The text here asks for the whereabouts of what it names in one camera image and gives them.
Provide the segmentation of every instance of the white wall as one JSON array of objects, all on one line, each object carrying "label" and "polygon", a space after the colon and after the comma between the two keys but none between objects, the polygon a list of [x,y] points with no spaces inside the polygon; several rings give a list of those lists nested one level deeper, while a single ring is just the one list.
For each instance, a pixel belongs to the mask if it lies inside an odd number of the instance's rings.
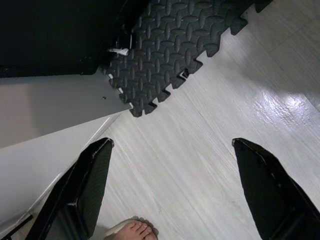
[{"label": "white wall", "polygon": [[99,70],[83,76],[0,78],[0,148],[128,108]]}]

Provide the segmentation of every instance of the textured mat surface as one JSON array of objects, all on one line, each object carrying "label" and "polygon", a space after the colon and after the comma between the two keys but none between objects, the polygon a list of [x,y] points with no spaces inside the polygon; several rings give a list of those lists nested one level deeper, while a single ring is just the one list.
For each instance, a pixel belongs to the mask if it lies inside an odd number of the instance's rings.
[{"label": "textured mat surface", "polygon": [[220,47],[221,34],[230,28],[236,35],[247,20],[241,14],[253,3],[262,11],[272,0],[151,0],[133,32],[137,45],[129,56],[117,55],[103,66],[112,75],[113,88],[121,89],[122,101],[132,103],[131,113],[151,113],[180,87],[202,63],[196,58],[206,51],[212,57]]}]

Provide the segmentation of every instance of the white vinyl floor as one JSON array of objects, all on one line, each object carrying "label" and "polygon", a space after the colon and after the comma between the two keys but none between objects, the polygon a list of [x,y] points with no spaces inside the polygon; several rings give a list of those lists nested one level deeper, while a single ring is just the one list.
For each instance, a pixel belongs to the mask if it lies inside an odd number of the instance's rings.
[{"label": "white vinyl floor", "polygon": [[279,158],[320,209],[319,0],[274,0],[149,115],[123,113],[96,235],[139,216],[159,240],[260,239],[232,139]]}]

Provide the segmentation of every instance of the foot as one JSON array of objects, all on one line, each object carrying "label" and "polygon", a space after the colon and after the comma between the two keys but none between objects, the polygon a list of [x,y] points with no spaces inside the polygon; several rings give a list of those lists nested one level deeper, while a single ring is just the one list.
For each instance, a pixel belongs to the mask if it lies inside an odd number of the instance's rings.
[{"label": "foot", "polygon": [[157,238],[146,223],[132,221],[116,234],[114,240],[157,240]]}]

